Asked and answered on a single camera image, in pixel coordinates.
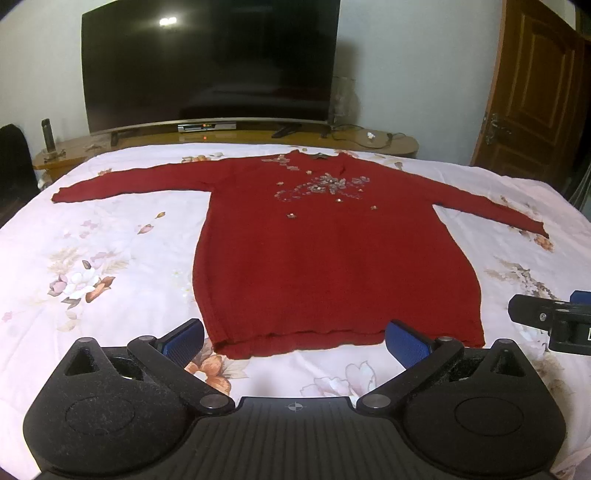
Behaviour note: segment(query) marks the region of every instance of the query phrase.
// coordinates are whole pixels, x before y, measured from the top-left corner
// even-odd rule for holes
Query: sweater sleeve
[[[161,190],[202,190],[234,173],[238,158],[191,163],[171,163],[151,168],[114,171],[70,187],[60,188],[54,202],[82,202],[105,199],[122,193],[147,193]]]
[[[517,210],[505,205],[499,205],[481,195],[475,195],[420,175],[411,173],[406,175],[412,177],[412,188],[417,189],[414,193],[428,198],[433,205],[441,205],[461,212],[472,213],[495,222],[514,226],[520,230],[538,233],[548,238],[548,233],[544,230],[542,222],[537,222]]]

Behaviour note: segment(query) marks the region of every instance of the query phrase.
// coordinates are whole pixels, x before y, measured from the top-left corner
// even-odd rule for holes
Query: bedsheet
[[[200,317],[191,269],[209,193],[126,194],[71,204],[53,204],[51,195],[59,187],[113,170],[294,148],[335,154],[293,145],[235,144],[159,145],[106,153],[41,192],[0,229],[2,468],[20,480],[38,473],[22,436],[22,420],[74,340],[91,336],[103,346],[126,345],[139,335],[161,336]],[[480,282],[487,346],[499,337],[515,340],[565,416],[567,439],[553,471],[570,480],[576,465],[591,453],[591,358],[548,351],[547,334],[513,324],[506,308],[516,293],[568,300],[573,290],[591,290],[591,223],[537,181],[454,164],[351,154],[484,195],[544,222],[549,239],[434,206]],[[233,361],[213,352],[209,341],[187,369],[236,402],[246,395],[347,395],[355,402],[403,370],[383,343]]]

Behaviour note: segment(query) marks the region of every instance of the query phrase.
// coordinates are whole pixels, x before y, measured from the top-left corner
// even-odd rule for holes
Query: red sweater
[[[391,319],[482,346],[476,274],[433,205],[547,236],[485,197],[343,153],[116,171],[53,201],[156,190],[212,192],[193,286],[215,351],[230,358],[380,343]]]

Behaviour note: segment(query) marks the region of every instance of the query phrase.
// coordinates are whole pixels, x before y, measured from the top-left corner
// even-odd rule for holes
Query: wooden tv cabinet
[[[372,151],[397,157],[412,157],[418,151],[418,142],[403,134],[394,134],[388,141],[386,132],[359,127],[343,127],[332,133],[322,125],[303,125],[302,130],[283,138],[271,138],[281,126],[277,124],[243,124],[236,130],[218,130],[183,133],[177,132],[176,125],[146,127],[122,132],[117,144],[111,146],[111,135],[89,135],[56,144],[58,157],[48,159],[46,151],[38,153],[33,159],[33,168],[47,170],[53,181],[64,176],[86,160],[110,151],[144,145],[167,145],[182,143],[243,143],[243,144],[281,144],[301,145],[303,147],[324,147],[337,150]],[[375,135],[370,140],[368,133]]]

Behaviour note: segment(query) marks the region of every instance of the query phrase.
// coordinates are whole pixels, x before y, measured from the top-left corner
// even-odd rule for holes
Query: tv stand
[[[116,147],[120,138],[134,137],[138,132],[137,128],[130,128],[129,130],[120,130],[111,132],[111,147]]]
[[[331,135],[326,125],[279,124],[277,122],[254,122],[238,125],[236,130],[212,130],[205,132],[179,134],[176,125],[154,126],[149,128],[130,127],[118,132],[89,135],[56,144],[64,155],[46,160],[47,152],[39,152],[33,159],[35,170],[46,170],[52,180],[57,180],[89,158],[102,153],[143,145],[170,145],[212,143],[212,144],[278,144],[300,145],[302,147],[334,148],[338,150],[370,151],[380,155],[414,157],[418,150],[417,141],[410,136],[394,135],[388,141],[387,132],[371,130],[375,139],[368,140],[368,132],[363,128],[339,128]],[[275,135],[289,135],[276,138]],[[219,145],[213,151],[224,151]]]
[[[294,134],[301,129],[301,124],[285,124],[277,132],[271,135],[271,138],[283,138]]]

